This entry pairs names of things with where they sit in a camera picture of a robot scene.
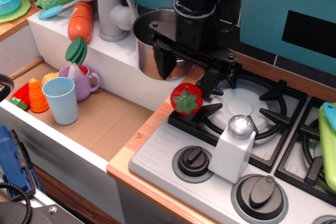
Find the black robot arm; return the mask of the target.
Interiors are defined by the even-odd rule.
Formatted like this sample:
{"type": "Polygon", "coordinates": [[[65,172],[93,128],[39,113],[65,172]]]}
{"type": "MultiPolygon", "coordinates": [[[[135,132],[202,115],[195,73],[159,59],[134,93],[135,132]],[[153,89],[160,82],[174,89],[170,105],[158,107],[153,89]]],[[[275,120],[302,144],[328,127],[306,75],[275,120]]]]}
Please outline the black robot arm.
{"type": "Polygon", "coordinates": [[[202,98],[220,94],[219,82],[227,80],[236,86],[236,55],[221,45],[219,6],[226,0],[174,0],[174,23],[153,21],[154,59],[159,75],[166,79],[182,58],[204,69],[198,82],[202,98]]]}

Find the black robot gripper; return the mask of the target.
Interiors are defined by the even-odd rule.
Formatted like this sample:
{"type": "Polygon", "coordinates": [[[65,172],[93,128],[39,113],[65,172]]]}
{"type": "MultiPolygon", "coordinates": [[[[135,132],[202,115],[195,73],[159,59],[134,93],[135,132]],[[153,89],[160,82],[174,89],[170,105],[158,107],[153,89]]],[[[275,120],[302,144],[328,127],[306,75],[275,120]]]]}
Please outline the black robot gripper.
{"type": "Polygon", "coordinates": [[[160,77],[165,80],[176,66],[177,58],[184,59],[202,67],[202,98],[208,98],[220,80],[230,80],[235,76],[234,64],[237,56],[213,41],[205,45],[190,46],[178,40],[177,24],[150,22],[154,59],[160,77]]]}

